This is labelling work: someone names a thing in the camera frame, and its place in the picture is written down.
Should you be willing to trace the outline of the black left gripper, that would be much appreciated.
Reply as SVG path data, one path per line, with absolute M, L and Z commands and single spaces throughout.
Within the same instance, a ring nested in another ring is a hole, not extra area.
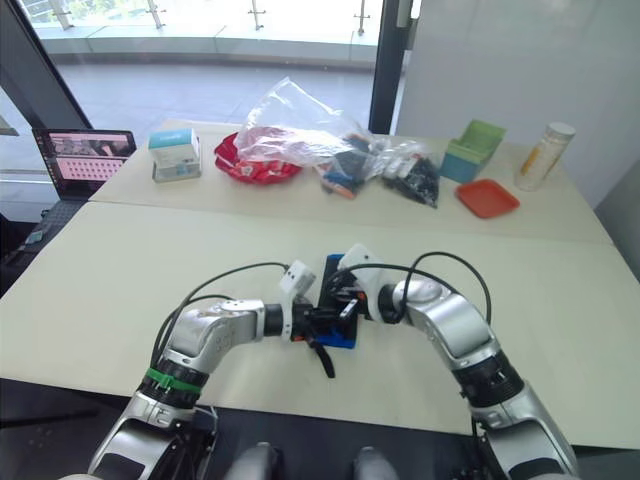
M 292 331 L 291 340 L 293 342 L 305 341 L 313 343 L 315 341 L 315 329 L 320 332 L 342 332 L 345 326 L 342 321 L 345 313 L 343 309 L 315 307 L 308 303 L 296 303 L 292 307 Z

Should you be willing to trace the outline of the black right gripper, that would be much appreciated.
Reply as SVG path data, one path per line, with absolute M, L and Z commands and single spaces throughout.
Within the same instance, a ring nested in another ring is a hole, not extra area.
M 368 297 L 364 289 L 356 281 L 350 271 L 336 271 L 329 277 L 328 303 L 330 306 L 339 304 L 347 306 L 355 301 L 355 309 L 365 320 L 372 321 L 369 312 Z

